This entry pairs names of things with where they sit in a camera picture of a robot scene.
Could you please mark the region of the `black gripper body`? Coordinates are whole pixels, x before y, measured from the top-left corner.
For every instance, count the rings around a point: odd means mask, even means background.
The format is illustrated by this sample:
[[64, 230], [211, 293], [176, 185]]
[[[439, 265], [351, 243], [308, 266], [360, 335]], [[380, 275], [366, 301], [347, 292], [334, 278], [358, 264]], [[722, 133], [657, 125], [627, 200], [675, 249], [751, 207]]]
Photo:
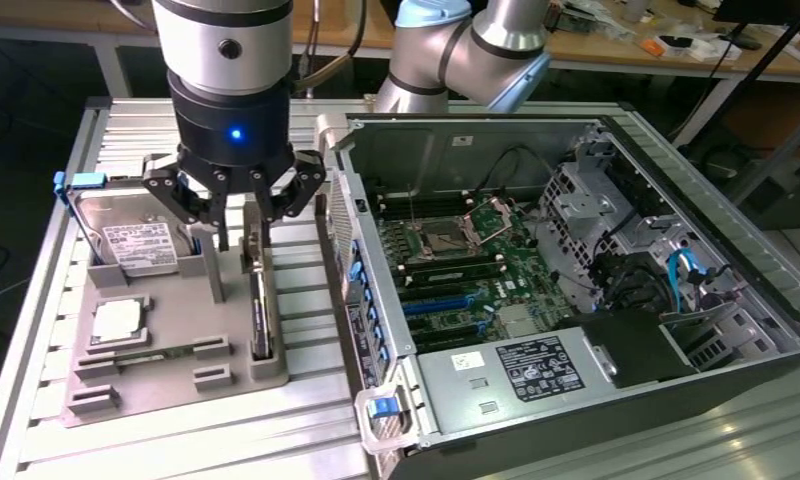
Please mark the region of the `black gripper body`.
[[168, 84], [180, 135], [179, 167], [211, 191], [218, 175], [228, 191], [254, 190], [252, 171], [275, 182], [292, 166], [290, 143], [291, 85], [282, 79], [248, 95], [195, 89], [171, 74]]

